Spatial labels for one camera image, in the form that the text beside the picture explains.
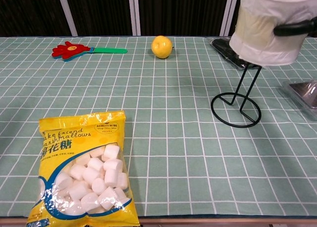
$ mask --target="white pole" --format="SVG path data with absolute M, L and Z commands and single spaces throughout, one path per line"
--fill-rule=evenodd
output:
M 129 0 L 130 4 L 130 16 L 131 16 L 131 26 L 132 26 L 132 35 L 137 35 L 137 24 L 136 24 L 136 18 L 135 18 L 135 6 L 134 6 L 134 0 Z
M 219 36 L 228 36 L 237 0 L 227 0 Z
M 139 13 L 139 0 L 134 0 L 134 8 L 135 8 L 135 22 L 137 25 L 137 35 L 141 35 L 141 28 L 140 28 L 140 13 Z
M 64 14 L 66 16 L 66 20 L 71 32 L 72 36 L 78 36 L 76 26 L 73 20 L 73 16 L 71 15 L 71 11 L 69 9 L 68 1 L 67 0 L 60 0 L 61 6 L 63 7 Z

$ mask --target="black handle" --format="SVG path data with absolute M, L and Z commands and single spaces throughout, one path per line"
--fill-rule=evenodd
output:
M 317 17 L 311 20 L 304 20 L 294 24 L 278 25 L 273 33 L 276 36 L 293 36 L 309 34 L 317 30 Z

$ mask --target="table edge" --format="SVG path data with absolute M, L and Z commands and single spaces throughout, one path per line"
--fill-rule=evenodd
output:
M 0 225 L 25 225 L 27 218 L 3 218 L 0 217 Z M 181 224 L 213 224 L 213 223 L 237 223 L 237 224 L 317 224 L 317 219 L 279 219 L 279 218 L 140 218 L 142 225 L 181 225 Z

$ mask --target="yellow fruit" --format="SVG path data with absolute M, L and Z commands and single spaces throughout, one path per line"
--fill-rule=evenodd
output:
M 172 52 L 172 47 L 171 40 L 162 35 L 155 37 L 151 44 L 153 54 L 159 58 L 167 58 Z

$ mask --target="dark curtain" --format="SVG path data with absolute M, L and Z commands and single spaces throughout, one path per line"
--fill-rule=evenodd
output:
M 227 0 L 139 0 L 141 34 L 217 36 Z
M 69 35 L 59 0 L 0 0 L 0 36 Z
M 68 0 L 79 36 L 132 35 L 129 0 Z
M 239 8 L 240 8 L 240 0 L 237 0 L 236 7 L 234 9 L 232 22 L 229 30 L 229 36 L 231 36 L 234 33 L 234 30 L 236 28 L 237 20 L 238 20 L 238 14 L 239 14 Z

